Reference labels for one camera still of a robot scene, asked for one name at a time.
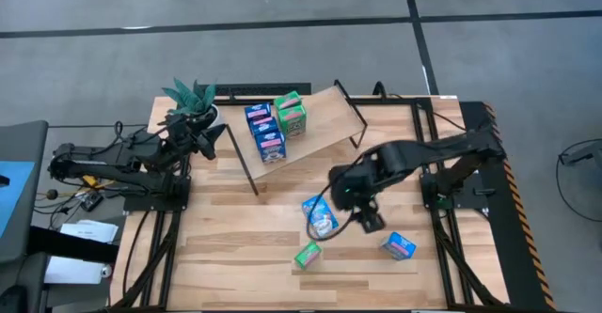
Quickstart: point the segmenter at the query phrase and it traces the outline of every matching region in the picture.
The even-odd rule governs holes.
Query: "wooden table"
[[[436,112],[462,124],[456,99],[433,97]],[[168,98],[155,99],[150,131],[173,108]],[[348,164],[371,146],[395,139],[415,140],[408,106],[359,106],[369,127],[359,150],[348,140],[287,165],[256,180],[254,196],[230,138],[217,143],[217,159],[192,158],[193,186],[189,207],[182,215],[168,301],[169,310],[191,309],[408,309],[444,308],[435,238],[429,213],[422,207],[417,171],[378,196],[386,230],[364,234],[350,225],[339,237],[322,243],[319,260],[301,271],[294,256],[309,242],[301,202],[327,183],[333,164]],[[436,119],[439,137],[460,133]],[[502,301],[508,296],[491,228],[472,210],[456,211],[468,264]],[[149,215],[135,246],[128,287],[149,256],[154,213]],[[347,213],[336,213],[340,221]],[[127,219],[111,285],[111,298],[121,297],[124,265],[142,213]],[[418,249],[410,260],[395,261],[377,246],[398,231]],[[450,260],[456,300],[461,287]],[[154,278],[151,303],[161,282],[160,265]]]

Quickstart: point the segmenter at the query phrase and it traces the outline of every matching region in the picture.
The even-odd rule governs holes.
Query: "blue and white box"
[[[280,131],[260,134],[255,137],[255,142],[264,163],[273,163],[286,158],[284,135]]]
[[[337,228],[339,226],[339,222],[330,210],[330,207],[328,207],[326,200],[321,196],[320,199],[318,199],[318,196],[314,196],[303,202],[301,206],[306,217],[309,215],[309,211],[311,211],[311,207],[316,200],[318,203],[316,204],[315,209],[313,209],[313,213],[308,220],[316,234],[319,237],[323,237],[333,229]]]
[[[392,232],[391,235],[385,238],[380,247],[396,260],[412,258],[414,251],[416,251],[416,245],[397,232]]]
[[[250,123],[253,120],[260,120],[271,116],[272,106],[267,102],[245,107],[245,117],[247,123]]]
[[[267,117],[260,120],[253,120],[249,124],[249,127],[251,129],[251,133],[253,133],[253,136],[278,131],[278,124],[276,123],[276,119],[273,117]]]

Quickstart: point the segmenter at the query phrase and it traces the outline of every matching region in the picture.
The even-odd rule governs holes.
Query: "gray floor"
[[[421,15],[602,8],[602,0],[417,3]],[[407,15],[405,0],[0,0],[0,31]],[[424,33],[440,93],[489,101],[498,111],[559,309],[597,312],[600,224],[562,204],[554,164],[564,147],[600,136],[602,19],[432,23]],[[152,98],[173,76],[222,84],[302,81],[314,91],[338,78],[356,94],[382,80],[394,93],[427,91],[409,24],[0,39],[0,124],[144,123]],[[45,159],[60,143],[102,145],[112,136],[110,129],[51,130]],[[575,206],[602,217],[602,173],[590,163],[561,172]],[[44,174],[40,189],[48,187],[58,186]],[[118,215],[120,206],[106,201],[91,216]]]

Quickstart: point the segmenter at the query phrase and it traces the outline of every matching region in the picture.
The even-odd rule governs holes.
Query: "white paper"
[[[90,239],[96,242],[111,243],[118,227],[111,224],[81,220],[77,224],[63,224],[61,233]],[[46,284],[100,284],[103,264],[79,259],[51,257],[44,283]]]

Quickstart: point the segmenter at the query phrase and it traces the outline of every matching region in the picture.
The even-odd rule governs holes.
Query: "green box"
[[[303,105],[278,111],[280,130],[287,138],[305,133],[307,118],[308,114]]]
[[[306,269],[312,261],[318,258],[322,253],[322,248],[316,244],[316,242],[312,241],[309,243],[303,251],[299,252],[299,254],[294,257],[294,261],[296,261],[297,265],[302,269]]]
[[[284,96],[274,99],[274,106],[276,107],[277,111],[298,105],[301,105],[301,97],[299,97],[297,91],[287,93]]]

